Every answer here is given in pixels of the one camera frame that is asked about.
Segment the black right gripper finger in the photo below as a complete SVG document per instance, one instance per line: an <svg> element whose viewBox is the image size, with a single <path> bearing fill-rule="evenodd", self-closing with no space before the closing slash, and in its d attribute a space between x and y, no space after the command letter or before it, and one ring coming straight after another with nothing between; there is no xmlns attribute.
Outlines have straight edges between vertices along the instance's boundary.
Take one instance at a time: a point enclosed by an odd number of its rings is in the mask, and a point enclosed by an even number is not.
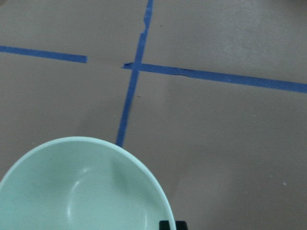
<svg viewBox="0 0 307 230"><path fill-rule="evenodd" d="M185 221L176 221L176 230L188 230L187 223ZM159 230L171 230L168 220L162 220L159 222Z"/></svg>

